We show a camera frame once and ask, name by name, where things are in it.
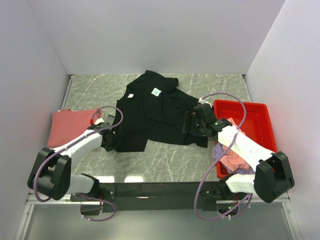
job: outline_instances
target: red plastic container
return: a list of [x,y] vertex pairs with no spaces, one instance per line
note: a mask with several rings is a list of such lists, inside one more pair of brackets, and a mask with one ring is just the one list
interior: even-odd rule
[[[267,106],[262,103],[252,102],[244,102],[244,105],[247,113],[241,130],[257,144],[277,152]],[[218,119],[233,118],[237,125],[239,125],[244,116],[244,110],[237,101],[217,99],[213,103],[213,108],[214,114]],[[224,178],[228,175],[227,169],[220,162],[216,165],[216,172],[218,178]]]

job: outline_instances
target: purple cloth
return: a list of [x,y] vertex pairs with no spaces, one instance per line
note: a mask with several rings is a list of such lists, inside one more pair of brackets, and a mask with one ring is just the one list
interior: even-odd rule
[[[212,157],[214,159],[220,158],[224,154],[224,151],[222,150],[221,143],[216,144],[212,149]],[[243,168],[237,168],[235,171],[231,171],[229,168],[227,168],[222,162],[220,162],[222,166],[226,168],[228,173],[237,173],[237,174],[255,174],[255,171],[252,169],[252,167],[249,167],[249,169],[243,169]]]

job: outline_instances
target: white label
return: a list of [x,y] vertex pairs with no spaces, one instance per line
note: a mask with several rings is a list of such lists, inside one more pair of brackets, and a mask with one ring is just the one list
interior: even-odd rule
[[156,97],[159,97],[159,94],[161,93],[162,91],[159,90],[158,88],[154,88],[153,91],[151,92],[151,94],[155,95]]

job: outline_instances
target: cable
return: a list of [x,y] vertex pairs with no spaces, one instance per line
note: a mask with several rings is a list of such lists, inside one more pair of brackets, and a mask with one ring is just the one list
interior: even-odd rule
[[[242,118],[240,124],[238,125],[238,127],[236,128],[237,130],[239,130],[239,129],[241,128],[241,126],[244,124],[245,119],[246,119],[246,117],[247,117],[247,110],[246,110],[246,107],[245,107],[244,103],[243,103],[238,97],[232,95],[231,93],[226,93],[226,92],[215,92],[215,93],[211,93],[211,94],[209,94],[209,95],[206,95],[206,96],[202,97],[201,99],[204,100],[204,99],[206,99],[206,98],[208,98],[208,97],[215,96],[215,95],[227,95],[227,96],[230,96],[230,97],[236,99],[236,100],[241,104],[241,106],[242,106],[242,108],[243,108],[243,118]],[[239,214],[243,213],[243,212],[248,208],[248,206],[249,206],[249,204],[250,204],[250,201],[251,201],[251,199],[252,199],[252,194],[249,193],[249,194],[247,194],[241,201],[239,201],[236,205],[234,205],[231,209],[229,209],[228,211],[226,211],[225,213],[223,213],[223,214],[221,214],[221,215],[219,215],[219,216],[215,216],[215,217],[205,217],[205,216],[200,215],[200,213],[199,213],[199,211],[198,211],[198,209],[197,209],[198,198],[199,198],[199,195],[200,195],[200,191],[201,191],[201,188],[202,188],[203,185],[204,185],[204,182],[205,182],[207,176],[209,175],[209,173],[211,172],[211,170],[214,168],[214,166],[221,160],[221,158],[222,158],[223,156],[225,156],[225,155],[227,154],[227,152],[228,152],[228,151],[232,148],[232,146],[235,144],[238,133],[239,133],[239,132],[237,132],[236,134],[234,134],[234,137],[233,137],[233,140],[232,140],[231,144],[226,148],[226,150],[223,152],[223,154],[222,154],[220,157],[218,157],[218,159],[216,159],[216,160],[213,162],[213,164],[212,164],[212,165],[209,167],[209,169],[206,171],[206,173],[204,174],[204,176],[203,176],[203,178],[202,178],[202,180],[201,180],[201,182],[200,182],[200,184],[199,184],[199,186],[198,186],[198,189],[196,190],[196,194],[195,194],[195,197],[194,197],[193,209],[194,209],[194,212],[195,212],[195,214],[197,215],[197,217],[198,217],[199,219],[206,220],[206,221],[212,221],[212,220],[221,219],[221,218],[223,218],[224,216],[227,216],[229,213],[231,213],[233,210],[235,210],[240,204],[242,204],[247,198],[249,198],[248,203],[247,203],[247,205],[244,207],[244,209],[243,209],[240,213],[238,213],[237,215],[235,215],[235,216],[238,216]]]
[[88,199],[88,200],[94,200],[94,201],[104,202],[104,203],[106,203],[106,204],[111,205],[111,207],[113,207],[113,213],[112,213],[110,216],[108,216],[108,217],[106,217],[106,218],[103,218],[103,219],[94,219],[94,218],[90,218],[90,217],[88,217],[88,216],[82,215],[85,219],[87,219],[87,220],[89,220],[89,221],[92,221],[92,222],[103,222],[103,221],[107,221],[107,220],[111,219],[111,218],[116,214],[116,212],[117,212],[116,206],[115,206],[112,202],[110,202],[110,201],[103,200],[103,199],[98,199],[98,198],[95,198],[95,197],[86,196],[86,195],[84,195],[83,193],[80,193],[80,195],[81,195],[82,197]]
[[[59,151],[56,151],[54,154],[50,155],[47,159],[45,159],[44,162],[40,165],[40,167],[39,167],[38,171],[36,172],[36,174],[35,174],[35,176],[34,176],[34,179],[33,179],[33,192],[34,192],[34,196],[35,196],[35,198],[36,198],[39,202],[45,203],[45,202],[47,202],[47,201],[49,201],[49,200],[51,199],[50,197],[48,197],[48,198],[46,198],[46,199],[42,199],[42,198],[39,196],[39,193],[38,193],[38,178],[39,178],[39,176],[40,176],[40,174],[41,174],[42,169],[45,167],[45,165],[46,165],[52,158],[54,158],[55,156],[57,156],[57,155],[65,152],[66,150],[68,150],[69,148],[71,148],[71,147],[75,146],[76,144],[80,143],[82,140],[86,139],[87,137],[89,137],[89,136],[91,136],[91,135],[93,135],[93,134],[99,133],[99,132],[101,132],[101,131],[105,131],[105,130],[108,130],[108,129],[115,128],[115,127],[119,126],[119,125],[122,123],[122,121],[123,121],[123,119],[124,119],[124,115],[123,115],[122,111],[121,111],[119,108],[117,108],[117,107],[115,107],[115,106],[103,106],[103,107],[100,107],[100,108],[97,110],[97,112],[100,111],[101,109],[104,109],[104,108],[113,108],[113,109],[115,109],[116,111],[118,111],[118,112],[120,113],[120,115],[121,115],[120,121],[119,121],[118,123],[116,123],[115,125],[108,126],[108,127],[104,127],[104,128],[101,128],[101,129],[98,129],[98,130],[89,132],[87,135],[84,135],[84,136],[82,136],[81,138],[77,139],[76,141],[70,143],[66,148],[63,148],[63,149],[61,149],[61,150],[59,150]],[[99,201],[99,202],[101,201],[101,200],[98,199],[98,198],[93,198],[93,197],[92,197],[92,199],[95,200],[95,201]]]

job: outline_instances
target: black cloth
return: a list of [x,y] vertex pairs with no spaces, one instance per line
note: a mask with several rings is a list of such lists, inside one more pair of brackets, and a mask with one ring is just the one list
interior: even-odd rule
[[[117,152],[143,152],[147,140],[167,144],[207,147],[207,138],[183,133],[186,111],[198,99],[177,89],[177,78],[164,77],[147,70],[126,86],[116,106],[123,112],[123,122],[115,129]],[[115,123],[121,116],[117,112]]]

